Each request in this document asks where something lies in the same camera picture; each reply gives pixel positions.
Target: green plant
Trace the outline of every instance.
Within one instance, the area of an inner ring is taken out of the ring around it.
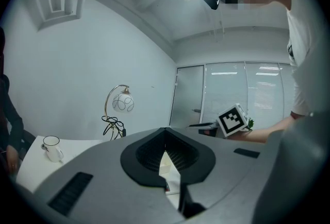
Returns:
[[[252,131],[252,127],[254,125],[254,120],[252,120],[251,118],[249,118],[249,121],[247,123],[247,126],[246,128],[249,130],[249,131]]]

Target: hand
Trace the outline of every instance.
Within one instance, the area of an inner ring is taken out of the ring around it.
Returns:
[[[19,164],[19,153],[11,145],[7,146],[7,162],[9,173],[14,174]]]

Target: white mug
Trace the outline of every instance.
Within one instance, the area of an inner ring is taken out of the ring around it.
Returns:
[[[63,159],[64,155],[58,144],[60,139],[56,136],[47,136],[43,139],[43,147],[46,150],[48,158],[56,163]]]

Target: mug handle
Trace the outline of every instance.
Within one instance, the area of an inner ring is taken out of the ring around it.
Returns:
[[[59,147],[56,146],[55,148],[56,148],[59,159],[62,160],[64,158],[64,154],[62,153],[62,151]]]

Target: black slot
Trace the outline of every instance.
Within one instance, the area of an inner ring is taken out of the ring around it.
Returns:
[[[189,127],[209,126],[209,125],[212,125],[212,124],[213,124],[213,123],[200,123],[200,124],[189,125]]]
[[[258,156],[260,154],[260,152],[250,151],[250,150],[246,150],[246,149],[242,149],[242,148],[235,149],[234,153],[238,153],[243,156],[248,156],[248,157],[252,157],[252,158],[258,158]]]
[[[58,213],[67,216],[92,178],[90,174],[77,173],[48,205]]]

